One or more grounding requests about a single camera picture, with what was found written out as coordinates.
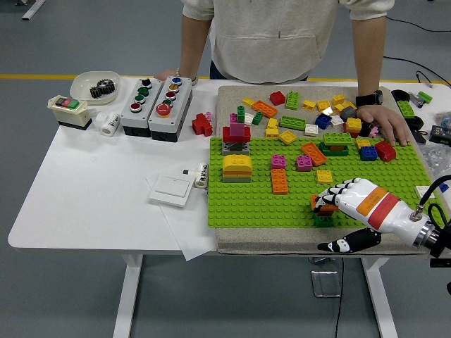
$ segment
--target small white cylinder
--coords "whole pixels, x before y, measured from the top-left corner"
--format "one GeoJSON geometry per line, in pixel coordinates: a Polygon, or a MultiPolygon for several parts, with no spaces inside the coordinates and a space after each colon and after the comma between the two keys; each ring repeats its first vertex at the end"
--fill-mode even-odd
{"type": "Polygon", "coordinates": [[[100,133],[104,136],[113,136],[116,129],[118,129],[121,117],[118,113],[110,113],[105,120],[105,123],[100,128],[100,133]]]}

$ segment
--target yellow lego brick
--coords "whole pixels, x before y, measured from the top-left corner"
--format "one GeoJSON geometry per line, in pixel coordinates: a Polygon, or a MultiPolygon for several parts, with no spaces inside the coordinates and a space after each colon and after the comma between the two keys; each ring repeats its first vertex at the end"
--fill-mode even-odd
{"type": "Polygon", "coordinates": [[[332,104],[334,106],[336,106],[337,104],[342,104],[343,102],[345,102],[345,95],[343,94],[335,95],[332,98],[332,104]]]}
{"type": "Polygon", "coordinates": [[[305,100],[302,103],[302,108],[307,109],[308,111],[314,111],[315,107],[316,107],[316,103],[314,103],[313,101],[310,101],[310,100],[305,100]]]}
{"type": "Polygon", "coordinates": [[[362,130],[362,121],[359,118],[348,118],[346,121],[346,130],[348,132],[359,132],[362,130]]]}
{"type": "Polygon", "coordinates": [[[249,97],[245,97],[242,102],[249,107],[252,107],[252,105],[255,103],[254,100],[250,99],[249,97]]]}
{"type": "Polygon", "coordinates": [[[330,170],[317,170],[316,181],[319,184],[330,184],[333,182],[332,172],[330,170]]]}
{"type": "Polygon", "coordinates": [[[291,131],[286,130],[282,134],[278,136],[279,140],[285,143],[286,145],[293,143],[297,140],[297,137],[295,134],[293,134],[291,131]]]}
{"type": "Polygon", "coordinates": [[[343,109],[345,109],[345,107],[342,104],[337,104],[333,107],[333,111],[335,111],[338,115],[341,114],[343,109]]]}
{"type": "Polygon", "coordinates": [[[277,126],[279,125],[279,121],[277,121],[277,118],[270,118],[268,120],[268,129],[274,129],[277,128],[277,126]]]}
{"type": "Polygon", "coordinates": [[[277,138],[279,135],[279,129],[278,128],[267,128],[265,137],[274,137],[277,138]]]}
{"type": "Polygon", "coordinates": [[[227,155],[223,160],[223,171],[252,172],[252,160],[248,155],[227,155]]]}
{"type": "Polygon", "coordinates": [[[347,108],[347,107],[353,107],[355,110],[357,110],[357,107],[356,107],[351,101],[343,102],[341,105],[342,105],[343,107],[345,107],[345,108],[347,108]]]}
{"type": "Polygon", "coordinates": [[[324,109],[327,109],[330,107],[329,100],[320,100],[318,101],[318,110],[323,111],[324,109]]]}
{"type": "Polygon", "coordinates": [[[355,142],[357,143],[357,148],[359,151],[363,146],[371,146],[371,143],[369,143],[369,140],[367,139],[356,139],[355,142]]]}

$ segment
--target red lego brick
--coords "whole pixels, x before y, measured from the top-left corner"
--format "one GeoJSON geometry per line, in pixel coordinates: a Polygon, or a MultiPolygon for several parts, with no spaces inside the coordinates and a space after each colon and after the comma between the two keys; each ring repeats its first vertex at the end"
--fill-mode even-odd
{"type": "Polygon", "coordinates": [[[211,136],[213,134],[213,127],[204,114],[196,115],[196,118],[192,121],[192,129],[196,135],[211,136]]]}
{"type": "Polygon", "coordinates": [[[285,103],[285,95],[282,92],[274,92],[269,96],[269,101],[272,102],[274,106],[278,106],[279,104],[285,103]]]}
{"type": "Polygon", "coordinates": [[[375,145],[379,158],[384,162],[390,162],[396,158],[396,150],[385,140],[375,145]]]}
{"type": "Polygon", "coordinates": [[[223,127],[223,142],[251,142],[251,128],[245,126],[245,134],[243,136],[230,136],[230,127],[223,127]]]}

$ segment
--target white lego brick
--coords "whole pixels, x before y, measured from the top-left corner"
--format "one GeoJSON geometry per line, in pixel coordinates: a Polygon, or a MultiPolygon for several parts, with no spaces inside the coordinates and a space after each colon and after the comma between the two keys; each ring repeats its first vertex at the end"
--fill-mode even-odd
{"type": "MultiPolygon", "coordinates": [[[[417,185],[415,187],[415,192],[416,192],[416,195],[418,196],[418,198],[420,199],[421,197],[423,197],[424,194],[428,191],[428,189],[429,189],[429,186],[427,186],[427,185],[417,185]]],[[[431,194],[430,198],[431,199],[435,198],[434,193],[431,194]]]]}
{"type": "Polygon", "coordinates": [[[185,206],[195,179],[184,174],[159,175],[149,198],[172,206],[185,206]]]}
{"type": "Polygon", "coordinates": [[[344,123],[341,117],[338,115],[332,116],[331,122],[333,125],[342,125],[344,123]]]}
{"type": "Polygon", "coordinates": [[[318,136],[318,126],[317,125],[309,125],[308,123],[305,125],[306,136],[318,136]]]}
{"type": "Polygon", "coordinates": [[[249,113],[245,113],[245,125],[252,125],[252,121],[254,120],[254,116],[249,113]]]}

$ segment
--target orange lego brick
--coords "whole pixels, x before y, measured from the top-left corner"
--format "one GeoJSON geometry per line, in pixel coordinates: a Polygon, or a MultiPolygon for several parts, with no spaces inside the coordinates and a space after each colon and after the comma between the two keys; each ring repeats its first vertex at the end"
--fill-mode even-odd
{"type": "Polygon", "coordinates": [[[271,181],[273,183],[273,194],[288,194],[288,183],[285,169],[271,169],[271,181]]]}
{"type": "Polygon", "coordinates": [[[301,149],[304,152],[304,154],[309,155],[311,157],[311,161],[313,162],[313,165],[315,167],[327,162],[327,158],[324,156],[323,153],[321,153],[321,151],[318,149],[315,143],[309,142],[307,144],[304,144],[303,146],[301,146],[301,149]]]}
{"type": "Polygon", "coordinates": [[[258,100],[252,105],[252,109],[255,111],[261,111],[263,115],[267,118],[273,118],[275,114],[277,114],[277,108],[272,107],[271,105],[263,102],[262,100],[258,100]]]}

